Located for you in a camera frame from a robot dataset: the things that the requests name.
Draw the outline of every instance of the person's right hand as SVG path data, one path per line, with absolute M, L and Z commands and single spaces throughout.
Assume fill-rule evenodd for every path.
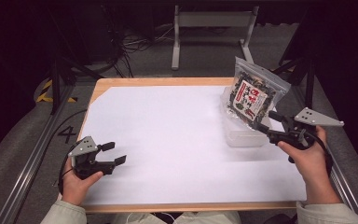
M 316 134 L 326 146 L 325 130 L 316 126 Z M 305 150 L 297 149 L 285 142 L 279 142 L 278 147 L 292 157 L 298 171 L 303 176 L 306 184 L 307 203 L 340 203 L 326 170 L 324 149 L 317 142 Z
M 325 130 L 320 126 L 316 126 L 316 135 L 326 146 Z M 314 178 L 328 178 L 324 149 L 317 142 L 306 150 L 299 150 L 282 141 L 278 143 L 278 147 L 295 161 L 296 167 L 305 182 L 312 181 Z

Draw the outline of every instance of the clear plastic container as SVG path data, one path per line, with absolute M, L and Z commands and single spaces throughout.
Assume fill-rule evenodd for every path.
M 225 91 L 220 97 L 221 114 L 225 132 L 226 142 L 231 147 L 261 147 L 269 142 L 264 133 L 254 130 L 243 120 L 241 120 L 235 112 L 230 112 L 227 106 L 227 98 L 231 94 L 231 88 L 225 87 Z M 269 118 L 263 119 L 263 123 L 270 125 Z

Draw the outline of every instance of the plastic bag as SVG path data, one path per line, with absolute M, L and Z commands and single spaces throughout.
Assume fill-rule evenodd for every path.
M 234 82 L 227 102 L 227 114 L 250 127 L 268 114 L 289 92 L 291 85 L 268 69 L 236 57 Z

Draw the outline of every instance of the product label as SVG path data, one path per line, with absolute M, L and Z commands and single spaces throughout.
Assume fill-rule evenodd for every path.
M 260 89 L 243 80 L 235 95 L 233 106 L 246 118 L 254 121 L 267 97 Z

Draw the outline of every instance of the metal bracket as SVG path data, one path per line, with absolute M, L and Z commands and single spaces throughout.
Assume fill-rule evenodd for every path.
M 69 157 L 80 156 L 89 152 L 97 151 L 98 147 L 91 136 L 83 138 L 77 146 L 68 154 Z
M 305 107 L 300 113 L 298 113 L 295 116 L 295 121 L 309 124 L 312 126 L 315 125 L 338 126 L 338 127 L 344 126 L 344 121 L 332 119 L 330 117 L 327 117 L 326 115 L 311 110 L 307 107 Z

